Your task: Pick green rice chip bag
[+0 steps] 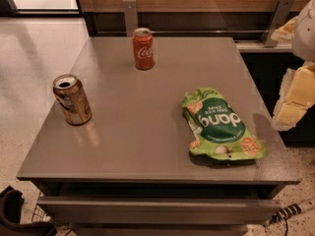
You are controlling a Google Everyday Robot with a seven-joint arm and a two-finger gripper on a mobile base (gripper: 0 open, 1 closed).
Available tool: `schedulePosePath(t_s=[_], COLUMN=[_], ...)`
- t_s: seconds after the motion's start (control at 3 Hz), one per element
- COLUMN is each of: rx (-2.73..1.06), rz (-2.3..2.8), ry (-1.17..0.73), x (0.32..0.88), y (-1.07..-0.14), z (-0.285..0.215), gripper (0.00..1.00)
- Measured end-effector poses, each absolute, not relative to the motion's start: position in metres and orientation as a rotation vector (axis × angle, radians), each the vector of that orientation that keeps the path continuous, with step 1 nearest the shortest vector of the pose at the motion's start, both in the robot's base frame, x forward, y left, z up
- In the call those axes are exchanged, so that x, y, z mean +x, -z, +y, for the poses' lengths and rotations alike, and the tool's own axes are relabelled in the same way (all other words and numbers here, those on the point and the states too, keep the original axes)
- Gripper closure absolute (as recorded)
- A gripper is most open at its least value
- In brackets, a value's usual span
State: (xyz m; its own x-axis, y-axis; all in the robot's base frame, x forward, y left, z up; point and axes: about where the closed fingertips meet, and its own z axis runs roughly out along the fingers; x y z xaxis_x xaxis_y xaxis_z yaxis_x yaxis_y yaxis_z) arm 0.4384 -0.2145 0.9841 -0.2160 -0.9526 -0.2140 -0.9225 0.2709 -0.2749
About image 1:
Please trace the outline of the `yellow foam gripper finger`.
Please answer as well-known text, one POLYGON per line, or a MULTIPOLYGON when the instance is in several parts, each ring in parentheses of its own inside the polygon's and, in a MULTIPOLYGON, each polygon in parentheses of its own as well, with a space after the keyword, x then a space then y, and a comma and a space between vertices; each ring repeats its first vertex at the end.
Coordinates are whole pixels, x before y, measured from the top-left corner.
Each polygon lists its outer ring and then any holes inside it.
POLYGON ((272 33, 271 39, 277 42, 292 42, 296 21, 297 17, 294 17, 276 29, 272 33))
POLYGON ((287 69, 273 112, 272 127, 288 131, 315 104, 315 63, 305 62, 297 70, 287 69))

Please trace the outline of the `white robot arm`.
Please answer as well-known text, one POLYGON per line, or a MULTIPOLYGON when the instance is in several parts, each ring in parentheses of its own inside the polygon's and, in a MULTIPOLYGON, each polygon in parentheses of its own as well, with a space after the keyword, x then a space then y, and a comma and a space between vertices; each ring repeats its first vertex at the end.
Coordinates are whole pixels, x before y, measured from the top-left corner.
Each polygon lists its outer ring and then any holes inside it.
POLYGON ((272 40, 290 42, 292 53, 304 61, 297 70, 286 70, 273 111, 273 128, 288 131, 315 104, 315 0, 276 29, 272 40))

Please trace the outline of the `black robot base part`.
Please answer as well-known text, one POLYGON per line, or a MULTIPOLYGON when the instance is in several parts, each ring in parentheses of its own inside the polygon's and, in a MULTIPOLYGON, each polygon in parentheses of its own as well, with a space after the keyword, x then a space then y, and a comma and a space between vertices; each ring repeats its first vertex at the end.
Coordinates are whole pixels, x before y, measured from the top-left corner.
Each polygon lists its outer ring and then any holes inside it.
POLYGON ((8 186, 0 192, 0 236, 55 236, 50 222, 21 223, 23 193, 8 186))

